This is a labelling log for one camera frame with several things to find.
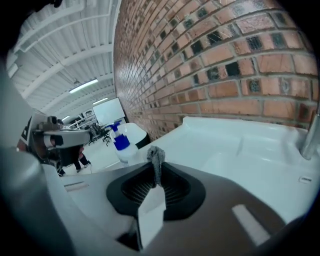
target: person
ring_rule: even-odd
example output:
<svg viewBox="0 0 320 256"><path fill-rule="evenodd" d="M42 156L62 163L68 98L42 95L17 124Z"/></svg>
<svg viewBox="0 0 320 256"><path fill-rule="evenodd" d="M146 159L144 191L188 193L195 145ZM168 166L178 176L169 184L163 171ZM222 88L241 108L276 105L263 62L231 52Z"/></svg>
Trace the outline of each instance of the person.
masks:
<svg viewBox="0 0 320 256"><path fill-rule="evenodd" d="M64 122L61 119L58 119L57 123L58 123L60 130L71 130L69 128L69 126L64 125ZM78 161L73 163L77 173L79 173L81 171L81 165L80 165L79 161L81 162L81 164L83 164L84 168L87 168L89 165L91 165L91 162L83 154L83 151L84 151L84 148L81 147L80 151L79 151L79 159L78 159ZM59 176L63 176L65 174L65 171L62 170L58 174L59 174Z"/></svg>

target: gray cloth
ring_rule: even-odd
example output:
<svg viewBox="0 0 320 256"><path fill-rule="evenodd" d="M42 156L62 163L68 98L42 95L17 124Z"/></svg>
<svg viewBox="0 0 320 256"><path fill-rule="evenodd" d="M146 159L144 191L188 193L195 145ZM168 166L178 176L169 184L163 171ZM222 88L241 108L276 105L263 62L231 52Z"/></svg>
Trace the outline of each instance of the gray cloth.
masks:
<svg viewBox="0 0 320 256"><path fill-rule="evenodd" d="M153 164L154 182L161 186L161 164L165 161L166 153L157 146L151 146L146 154L148 162Z"/></svg>

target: white bottle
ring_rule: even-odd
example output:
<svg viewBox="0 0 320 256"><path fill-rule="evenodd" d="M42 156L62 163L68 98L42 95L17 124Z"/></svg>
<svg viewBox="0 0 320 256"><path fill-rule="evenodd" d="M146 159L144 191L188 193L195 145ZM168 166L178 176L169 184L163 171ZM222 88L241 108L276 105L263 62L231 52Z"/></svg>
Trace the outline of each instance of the white bottle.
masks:
<svg viewBox="0 0 320 256"><path fill-rule="evenodd" d="M139 163L142 163L142 157L138 150L138 147L135 144L130 144L127 136L120 134L118 131L118 125L120 122L115 122L110 125L114 131L114 146L115 153L119 158L121 164L124 167L133 166Z"/></svg>

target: white sink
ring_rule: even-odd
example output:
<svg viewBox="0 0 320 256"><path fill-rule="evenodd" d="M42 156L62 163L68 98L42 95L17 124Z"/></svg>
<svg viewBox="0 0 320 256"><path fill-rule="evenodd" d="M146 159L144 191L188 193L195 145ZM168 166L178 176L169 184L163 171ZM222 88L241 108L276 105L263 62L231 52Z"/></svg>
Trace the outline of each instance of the white sink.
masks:
<svg viewBox="0 0 320 256"><path fill-rule="evenodd" d="M306 133L277 124L185 117L140 152L146 157L151 145L158 146L167 162L228 178L288 223L308 211L320 186L319 150L309 161L299 153Z"/></svg>

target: brick wall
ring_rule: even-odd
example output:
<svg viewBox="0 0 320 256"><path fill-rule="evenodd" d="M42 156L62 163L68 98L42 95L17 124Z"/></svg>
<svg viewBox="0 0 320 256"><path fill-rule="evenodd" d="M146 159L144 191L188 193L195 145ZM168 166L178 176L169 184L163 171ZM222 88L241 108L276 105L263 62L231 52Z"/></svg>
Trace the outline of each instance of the brick wall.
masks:
<svg viewBox="0 0 320 256"><path fill-rule="evenodd" d="M307 128L318 98L312 47L273 0L122 0L114 75L152 140L185 116Z"/></svg>

